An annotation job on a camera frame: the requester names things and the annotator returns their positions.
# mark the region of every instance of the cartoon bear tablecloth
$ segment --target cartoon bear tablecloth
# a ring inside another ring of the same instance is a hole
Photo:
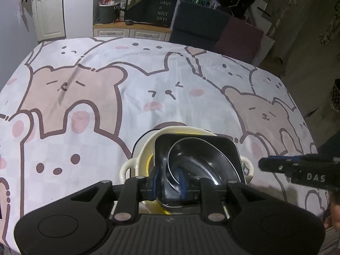
[[[132,38],[39,44],[0,93],[0,242],[18,250],[24,214],[119,170],[153,128],[190,125],[235,141],[252,185],[320,215],[324,190],[262,173],[268,155],[316,152],[283,83],[249,64],[193,47]]]

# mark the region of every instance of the gray wall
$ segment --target gray wall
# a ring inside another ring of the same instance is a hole
[[[24,2],[23,12],[22,17],[19,0],[0,0],[0,89],[38,45],[30,1]]]

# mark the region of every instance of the ribbed black surface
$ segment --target ribbed black surface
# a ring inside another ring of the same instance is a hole
[[[116,227],[93,254],[100,255],[248,255],[221,226],[197,215],[141,215],[137,223]]]

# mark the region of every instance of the hand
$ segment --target hand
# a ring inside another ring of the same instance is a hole
[[[330,200],[330,216],[326,218],[324,222],[325,229],[334,227],[335,230],[340,231],[340,205],[339,205],[340,194],[329,194]]]

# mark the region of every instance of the white cabinet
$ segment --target white cabinet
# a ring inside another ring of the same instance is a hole
[[[153,39],[159,41],[165,41],[166,33],[161,33],[159,31],[151,31],[151,30],[130,30],[131,38],[142,38],[142,39]]]
[[[93,29],[93,36],[110,36],[110,37],[129,37],[129,29],[120,28],[103,28],[103,29]]]
[[[32,7],[38,41],[65,37],[62,0],[33,0]]]

